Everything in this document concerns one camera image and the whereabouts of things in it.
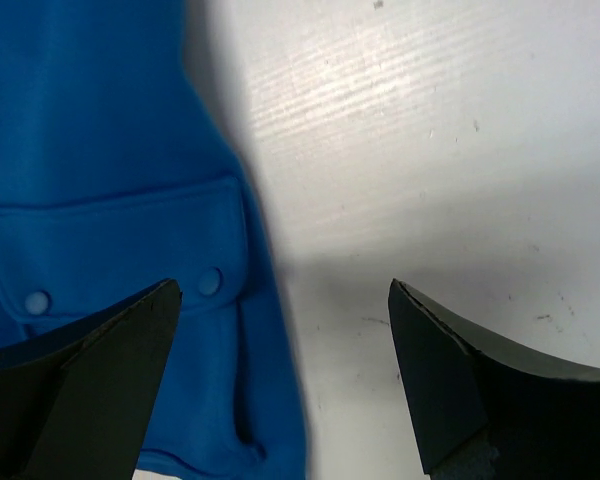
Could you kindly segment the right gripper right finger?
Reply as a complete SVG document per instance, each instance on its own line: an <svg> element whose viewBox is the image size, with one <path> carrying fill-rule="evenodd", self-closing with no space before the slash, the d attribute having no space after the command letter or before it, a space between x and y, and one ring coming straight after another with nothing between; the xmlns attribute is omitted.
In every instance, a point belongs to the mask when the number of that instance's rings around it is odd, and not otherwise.
<svg viewBox="0 0 600 480"><path fill-rule="evenodd" d="M393 344L432 479L600 479L600 368L526 347L393 281Z"/></svg>

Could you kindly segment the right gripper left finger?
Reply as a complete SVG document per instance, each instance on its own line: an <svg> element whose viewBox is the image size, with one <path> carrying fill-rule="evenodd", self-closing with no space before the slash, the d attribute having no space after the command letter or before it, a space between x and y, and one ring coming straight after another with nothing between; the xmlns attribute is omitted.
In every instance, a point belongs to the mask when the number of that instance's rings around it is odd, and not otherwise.
<svg viewBox="0 0 600 480"><path fill-rule="evenodd" d="M181 308L173 279L0 349L0 479L129 479Z"/></svg>

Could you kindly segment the blue zip jacket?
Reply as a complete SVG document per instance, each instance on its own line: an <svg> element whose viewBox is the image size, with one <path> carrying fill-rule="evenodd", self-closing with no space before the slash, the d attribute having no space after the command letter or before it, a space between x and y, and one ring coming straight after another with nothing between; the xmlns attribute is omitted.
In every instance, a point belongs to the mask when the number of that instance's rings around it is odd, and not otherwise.
<svg viewBox="0 0 600 480"><path fill-rule="evenodd" d="M0 347L164 278L180 319L138 468L302 479L258 205L184 67L189 1L0 1Z"/></svg>

